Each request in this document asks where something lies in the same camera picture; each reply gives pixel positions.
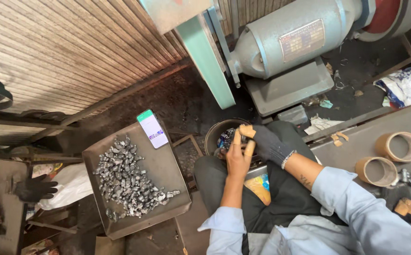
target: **white plastic bag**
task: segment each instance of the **white plastic bag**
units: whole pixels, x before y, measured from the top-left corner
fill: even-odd
[[[55,187],[58,192],[51,199],[42,199],[38,205],[43,210],[52,210],[67,206],[90,194],[93,194],[86,165],[84,163],[70,165],[57,174],[53,182],[58,182]]]

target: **red grinding wheel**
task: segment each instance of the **red grinding wheel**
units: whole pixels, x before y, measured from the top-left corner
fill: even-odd
[[[364,31],[378,34],[386,32],[396,19],[401,0],[375,0],[375,13],[371,23]]]

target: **smartphone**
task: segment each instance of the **smartphone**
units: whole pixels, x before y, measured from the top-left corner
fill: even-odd
[[[154,148],[158,149],[168,143],[168,137],[161,128],[160,122],[151,109],[139,114],[136,119]]]

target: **forearm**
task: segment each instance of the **forearm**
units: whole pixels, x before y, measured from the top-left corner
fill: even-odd
[[[323,166],[298,153],[292,154],[284,165],[284,169],[309,190],[312,189],[312,185],[323,168]]]
[[[225,191],[220,206],[242,208],[243,183],[242,177],[228,176],[226,178]]]

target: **gray knit glove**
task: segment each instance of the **gray knit glove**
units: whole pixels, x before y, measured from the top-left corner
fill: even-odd
[[[296,151],[281,142],[267,127],[253,125],[253,129],[256,131],[253,137],[257,143],[256,153],[264,160],[273,161],[284,169],[286,161]]]

